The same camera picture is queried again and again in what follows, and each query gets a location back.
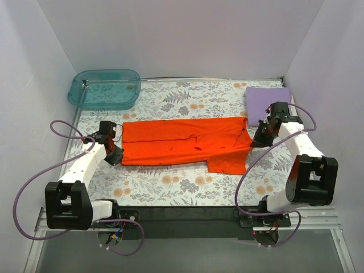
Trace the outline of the orange t-shirt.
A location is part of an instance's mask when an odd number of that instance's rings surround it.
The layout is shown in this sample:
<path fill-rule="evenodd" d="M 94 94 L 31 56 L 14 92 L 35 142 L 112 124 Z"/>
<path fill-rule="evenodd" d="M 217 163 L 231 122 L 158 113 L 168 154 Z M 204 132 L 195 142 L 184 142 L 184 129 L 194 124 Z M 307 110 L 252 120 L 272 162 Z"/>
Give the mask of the orange t-shirt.
<path fill-rule="evenodd" d="M 136 121 L 123 128 L 124 166 L 206 162 L 209 172 L 243 175 L 252 149 L 245 117 Z"/>

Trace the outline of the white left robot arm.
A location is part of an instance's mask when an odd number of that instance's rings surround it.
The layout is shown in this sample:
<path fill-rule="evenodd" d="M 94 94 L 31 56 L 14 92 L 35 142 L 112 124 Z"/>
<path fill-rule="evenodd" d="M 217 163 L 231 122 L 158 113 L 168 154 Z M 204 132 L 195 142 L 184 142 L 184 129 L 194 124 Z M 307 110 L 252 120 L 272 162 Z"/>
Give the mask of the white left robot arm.
<path fill-rule="evenodd" d="M 57 182 L 45 187 L 45 210 L 50 229 L 87 230 L 102 220 L 116 227 L 121 220 L 118 203 L 112 199 L 92 201 L 88 185 L 102 162 L 111 166 L 121 164 L 123 149 L 116 146 L 117 124 L 101 121 L 99 129 L 81 138 L 84 155 L 77 158 Z"/>

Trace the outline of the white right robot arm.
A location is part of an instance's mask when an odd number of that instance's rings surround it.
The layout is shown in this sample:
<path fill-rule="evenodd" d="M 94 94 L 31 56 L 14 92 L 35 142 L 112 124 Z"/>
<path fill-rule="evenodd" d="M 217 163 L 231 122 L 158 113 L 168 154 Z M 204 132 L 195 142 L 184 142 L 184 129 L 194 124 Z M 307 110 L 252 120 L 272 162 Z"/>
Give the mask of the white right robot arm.
<path fill-rule="evenodd" d="M 257 218 L 264 226 L 278 219 L 278 212 L 302 206 L 330 205 L 338 172 L 338 161 L 326 157 L 310 140 L 302 120 L 289 112 L 287 102 L 274 102 L 259 121 L 251 147 L 273 146 L 275 138 L 285 139 L 293 165 L 284 190 L 265 196 L 258 205 Z"/>

